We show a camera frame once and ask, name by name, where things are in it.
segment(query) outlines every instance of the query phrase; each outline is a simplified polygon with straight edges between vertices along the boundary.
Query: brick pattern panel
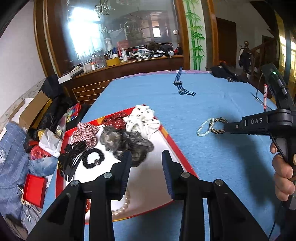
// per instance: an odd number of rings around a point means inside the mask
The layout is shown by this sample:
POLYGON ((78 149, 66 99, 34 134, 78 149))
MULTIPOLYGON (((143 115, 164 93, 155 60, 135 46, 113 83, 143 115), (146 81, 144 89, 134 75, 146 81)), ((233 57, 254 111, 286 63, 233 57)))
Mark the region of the brick pattern panel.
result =
POLYGON ((74 88, 72 90, 79 103, 92 105, 111 81, 112 80, 98 82, 95 84, 74 88))

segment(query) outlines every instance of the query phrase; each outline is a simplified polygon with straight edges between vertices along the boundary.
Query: hand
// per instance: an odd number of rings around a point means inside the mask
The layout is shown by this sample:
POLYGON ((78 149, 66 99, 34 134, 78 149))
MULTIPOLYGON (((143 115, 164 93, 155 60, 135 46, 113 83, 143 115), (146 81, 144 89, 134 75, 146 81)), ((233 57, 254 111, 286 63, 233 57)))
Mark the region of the hand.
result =
MULTIPOLYGON (((270 145, 270 152, 275 154, 277 151, 276 146, 272 143, 270 145)), ((293 169, 284 161, 280 154, 274 156, 272 166, 276 171, 274 173, 276 196, 281 201, 287 201, 289 194, 292 195, 295 191, 295 185, 288 180, 292 178, 293 169)))

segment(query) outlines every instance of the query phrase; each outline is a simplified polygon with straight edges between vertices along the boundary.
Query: yellow container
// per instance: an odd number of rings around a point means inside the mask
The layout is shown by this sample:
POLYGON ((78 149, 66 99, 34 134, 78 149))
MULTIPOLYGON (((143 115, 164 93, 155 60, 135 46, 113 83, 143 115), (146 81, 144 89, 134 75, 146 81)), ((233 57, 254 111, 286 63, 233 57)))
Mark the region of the yellow container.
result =
POLYGON ((111 59, 106 60, 106 64, 107 64, 108 67, 117 65, 119 63, 120 63, 119 57, 111 58, 111 59))

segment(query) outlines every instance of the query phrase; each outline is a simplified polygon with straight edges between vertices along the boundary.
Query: black scrunchie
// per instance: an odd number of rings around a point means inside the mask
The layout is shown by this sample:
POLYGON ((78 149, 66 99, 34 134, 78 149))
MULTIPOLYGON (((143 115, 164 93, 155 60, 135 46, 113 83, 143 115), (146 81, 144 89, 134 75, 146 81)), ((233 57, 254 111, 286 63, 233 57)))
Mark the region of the black scrunchie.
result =
POLYGON ((89 168, 94 168, 95 166, 100 165, 101 162, 104 161, 104 159, 105 159, 104 154, 102 153, 101 150, 99 150, 99 149, 97 149, 97 148, 92 148, 92 149, 86 151, 84 154, 82 154, 82 163, 83 163, 83 165, 84 165, 87 169, 89 169, 89 168), (91 154, 91 153, 93 153, 93 152, 98 153, 100 159, 96 159, 93 163, 88 164, 88 163, 87 163, 87 157, 89 156, 89 154, 91 154))

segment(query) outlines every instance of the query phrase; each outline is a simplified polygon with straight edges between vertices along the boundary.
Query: white wall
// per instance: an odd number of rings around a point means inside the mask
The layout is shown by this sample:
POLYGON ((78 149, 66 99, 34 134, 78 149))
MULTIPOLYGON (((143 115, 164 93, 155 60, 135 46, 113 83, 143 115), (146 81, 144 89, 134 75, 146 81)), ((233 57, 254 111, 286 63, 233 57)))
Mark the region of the white wall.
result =
POLYGON ((0 116, 45 77, 35 43, 33 7, 29 1, 0 38, 0 116))
POLYGON ((274 37, 270 29, 257 10, 248 2, 234 4, 224 0, 214 0, 215 15, 217 18, 226 19, 236 23, 237 26, 237 64, 240 45, 244 46, 244 41, 249 42, 249 48, 252 49, 262 44, 262 35, 274 37))

